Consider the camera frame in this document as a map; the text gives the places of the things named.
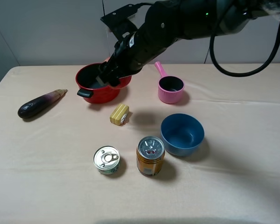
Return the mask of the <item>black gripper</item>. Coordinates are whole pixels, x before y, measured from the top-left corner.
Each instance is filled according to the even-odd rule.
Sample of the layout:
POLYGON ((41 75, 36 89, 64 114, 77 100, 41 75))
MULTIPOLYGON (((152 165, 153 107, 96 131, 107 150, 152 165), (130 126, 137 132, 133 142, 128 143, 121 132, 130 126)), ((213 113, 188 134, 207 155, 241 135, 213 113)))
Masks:
POLYGON ((109 61, 104 61, 98 66, 96 80, 100 85, 117 87, 120 85, 119 78, 138 73, 158 54, 158 33, 137 31, 124 39, 109 61))

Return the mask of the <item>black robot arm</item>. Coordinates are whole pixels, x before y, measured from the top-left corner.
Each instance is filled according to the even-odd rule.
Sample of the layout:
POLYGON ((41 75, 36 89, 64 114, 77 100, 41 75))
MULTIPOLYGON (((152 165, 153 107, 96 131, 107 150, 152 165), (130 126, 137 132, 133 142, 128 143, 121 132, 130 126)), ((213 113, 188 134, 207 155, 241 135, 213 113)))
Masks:
POLYGON ((217 36, 238 33, 259 17, 277 16, 280 0, 164 0, 148 4, 144 23, 138 28, 130 17, 144 3, 128 4, 101 18, 117 38, 114 53, 102 63, 96 79, 116 87, 120 79, 137 74, 178 40, 208 37, 209 53, 214 66, 230 77, 249 77, 264 70, 274 59, 280 46, 280 22, 276 40, 268 59, 249 72, 235 73, 223 69, 214 54, 217 36))

